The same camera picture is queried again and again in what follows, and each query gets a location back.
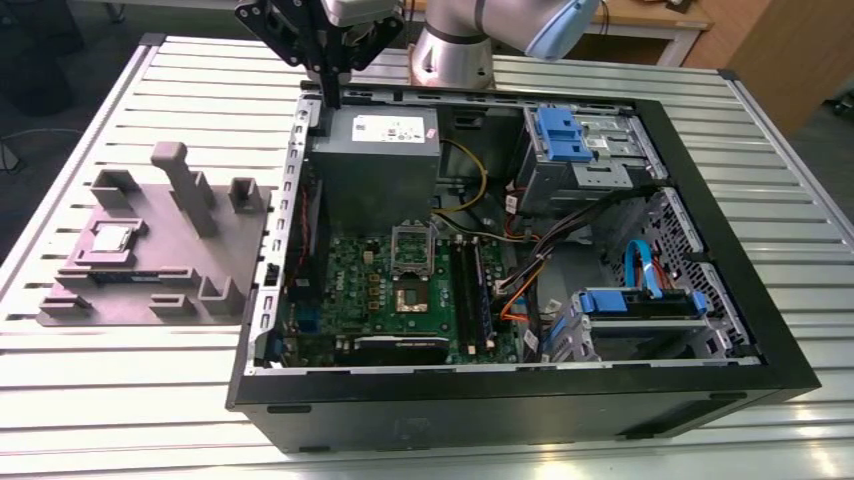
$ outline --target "cable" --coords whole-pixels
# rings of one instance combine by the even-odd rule
[[[466,210],[475,203],[478,203],[483,198],[483,195],[486,194],[487,171],[486,171],[486,167],[483,166],[483,162],[480,161],[478,156],[474,153],[471,153],[471,150],[468,150],[463,145],[456,143],[454,140],[448,140],[447,138],[442,139],[440,142],[455,146],[468,156],[471,161],[475,162],[475,165],[478,166],[478,170],[480,170],[480,189],[478,190],[478,194],[475,195],[475,197],[462,205],[458,205],[455,207],[448,207],[448,208],[438,208],[434,210],[435,213],[454,213],[454,212]]]
[[[406,15],[406,0],[403,0],[403,14]],[[404,48],[410,48],[412,19],[415,17],[415,0],[410,4],[410,18],[406,21],[406,45]]]
[[[536,348],[523,349],[523,359],[524,363],[539,363],[540,356],[543,352],[543,342],[540,342],[540,338],[543,337],[543,322],[539,316],[539,298],[536,296],[536,276],[534,277],[534,281],[531,282],[528,289],[524,292],[524,299],[528,305],[528,330],[534,334],[536,338]]]
[[[456,198],[459,199],[460,205],[463,205],[466,203],[466,192],[460,191],[456,194]],[[466,210],[463,210],[463,212],[466,212],[466,215],[468,215],[468,218],[471,218],[471,221],[475,222],[480,230],[488,230],[487,226],[483,223],[483,220],[480,220],[480,217],[478,217],[478,215],[475,214],[475,212],[471,211],[471,209],[467,208]]]
[[[80,130],[75,130],[72,128],[33,128],[29,130],[23,130],[20,132],[11,133],[9,135],[0,137],[0,165],[3,166],[3,168],[0,169],[0,172],[8,175],[17,175],[21,169],[27,166],[27,163],[24,163],[24,160],[19,158],[17,164],[15,165],[15,167],[9,168],[9,164],[7,163],[7,158],[5,158],[5,150],[8,148],[5,143],[8,140],[17,137],[23,137],[24,135],[29,135],[32,133],[73,133],[76,135],[83,135],[83,132]]]
[[[83,135],[80,130],[75,130],[73,128],[33,128],[31,130],[24,130],[21,132],[11,133],[0,137],[0,142],[5,142],[17,137],[23,137],[24,135],[29,135],[31,133],[73,133],[77,135]]]
[[[607,0],[602,0],[602,10],[603,10],[604,16],[602,19],[602,26],[599,27],[599,35],[607,36],[608,30],[611,28],[611,9],[608,8]]]
[[[510,301],[504,304],[504,308],[502,308],[502,314],[500,314],[502,318],[504,317],[504,315],[507,315],[507,312],[510,311],[510,307],[512,306],[515,301],[519,299],[519,297],[522,296],[522,294],[524,293],[527,288],[531,286],[531,283],[534,282],[534,279],[536,279],[536,276],[543,271],[544,267],[546,267],[546,265],[540,265],[540,267],[536,269],[536,271],[531,274],[528,279],[522,284],[522,287],[519,288],[519,290],[516,290],[516,293],[514,293],[512,297],[510,297]]]
[[[443,213],[439,213],[438,211],[434,211],[432,213],[436,217],[439,217],[442,219],[442,221],[444,223],[448,224],[448,226],[462,232],[462,233],[467,233],[468,235],[479,235],[483,237],[488,237],[488,238],[494,238],[495,240],[499,240],[502,242],[508,242],[508,243],[524,243],[524,240],[519,240],[515,238],[504,238],[500,235],[495,235],[494,233],[490,232],[478,232],[476,230],[470,230],[468,228],[463,227],[459,223],[456,223],[454,220],[451,220],[447,215],[444,215]]]
[[[519,272],[514,273],[507,277],[502,285],[512,285],[519,278],[526,275],[526,272],[531,271],[534,267],[536,267],[542,262],[546,261],[546,258],[554,251],[554,247],[570,235],[575,230],[588,225],[598,217],[602,215],[607,209],[616,205],[618,203],[628,200],[635,197],[646,197],[652,195],[660,189],[659,183],[644,185],[642,187],[632,188],[630,190],[618,190],[608,193],[599,200],[592,202],[580,210],[572,212],[564,218],[558,220],[558,222],[548,229],[546,234],[542,236],[540,240],[534,245],[531,249],[531,254],[526,259],[526,262],[522,264],[522,269]]]

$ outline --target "black wire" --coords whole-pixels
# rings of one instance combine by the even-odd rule
[[[519,273],[510,275],[504,280],[504,286],[512,284],[519,280],[519,278],[524,277],[539,263],[546,261],[546,257],[551,254],[555,245],[566,238],[566,236],[588,225],[611,206],[630,198],[650,196],[658,192],[659,189],[660,185],[652,184],[635,187],[631,190],[614,191],[587,205],[583,209],[572,212],[564,218],[558,220],[548,232],[546,232],[536,242],[536,245],[534,245],[531,254],[520,266]]]
[[[459,204],[464,205],[467,202],[466,192],[460,191],[456,197],[459,199]],[[488,227],[486,226],[486,224],[483,223],[483,220],[480,220],[480,217],[478,217],[475,212],[471,211],[471,207],[463,209],[462,211],[466,212],[466,215],[468,215],[468,218],[471,218],[471,220],[475,222],[475,224],[478,225],[478,228],[480,228],[480,230],[483,230],[484,232],[488,232],[490,231]]]
[[[608,8],[607,0],[602,0],[602,8],[604,10],[604,35],[607,36],[611,28],[611,9]]]
[[[539,363],[543,356],[543,342],[540,341],[543,337],[543,321],[539,316],[539,298],[536,296],[536,283],[538,280],[534,279],[531,285],[528,286],[527,291],[524,292],[524,301],[527,303],[527,314],[528,314],[528,330],[534,334],[536,338],[536,349],[531,349],[527,343],[524,343],[523,350],[523,363]]]
[[[24,163],[24,160],[19,158],[15,167],[9,168],[9,164],[5,162],[5,149],[5,144],[0,142],[0,164],[3,165],[3,169],[0,170],[0,172],[5,173],[7,175],[17,175],[27,164]]]
[[[406,15],[406,0],[403,0],[403,14]],[[410,3],[410,18],[406,20],[406,48],[410,48],[412,19],[415,18],[415,0]]]

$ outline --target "metal slotted table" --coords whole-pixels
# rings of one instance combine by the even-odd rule
[[[239,327],[43,328],[35,320],[101,168],[165,183],[183,141],[209,183],[273,186],[303,73],[257,42],[149,35],[0,269],[0,474],[283,478],[831,478],[854,474],[853,229],[738,81],[716,72],[498,57],[502,90],[659,100],[823,388],[670,440],[283,455],[224,409]],[[358,81],[407,82],[388,51]]]

